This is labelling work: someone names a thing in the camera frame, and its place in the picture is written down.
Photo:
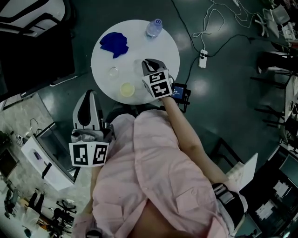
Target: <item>black strap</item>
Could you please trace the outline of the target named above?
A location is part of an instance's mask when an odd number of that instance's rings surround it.
[[[236,228],[245,214],[244,205],[239,194],[230,191],[227,186],[222,183],[213,184],[212,187],[217,200],[224,206]]]

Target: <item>paper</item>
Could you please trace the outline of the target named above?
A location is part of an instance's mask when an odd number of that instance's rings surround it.
[[[278,181],[278,183],[274,186],[274,189],[276,190],[276,194],[282,198],[285,194],[285,192],[287,192],[289,186],[287,186],[285,183],[281,183],[280,181]]]
[[[257,215],[261,220],[267,219],[272,214],[273,204],[268,201],[265,205],[261,205],[259,209],[256,210]]]
[[[244,164],[238,162],[228,173],[229,179],[235,180],[239,191],[252,181],[257,165],[257,153]]]

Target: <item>pink shirt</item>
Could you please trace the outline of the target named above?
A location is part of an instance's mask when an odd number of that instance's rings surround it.
[[[75,218],[72,237],[98,229],[104,238],[126,238],[148,199],[177,230],[228,237],[211,183],[179,149],[166,112],[120,115],[112,124],[117,140],[97,179],[93,214]]]

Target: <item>bottle cap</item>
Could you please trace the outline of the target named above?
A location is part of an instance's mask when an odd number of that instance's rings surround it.
[[[154,25],[156,25],[156,26],[160,26],[162,24],[162,20],[160,20],[160,19],[155,19],[155,21],[154,21]]]

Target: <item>power strip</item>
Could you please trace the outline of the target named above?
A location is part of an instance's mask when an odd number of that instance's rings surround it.
[[[207,64],[207,51],[201,50],[200,51],[200,57],[199,57],[199,67],[200,68],[206,68]]]

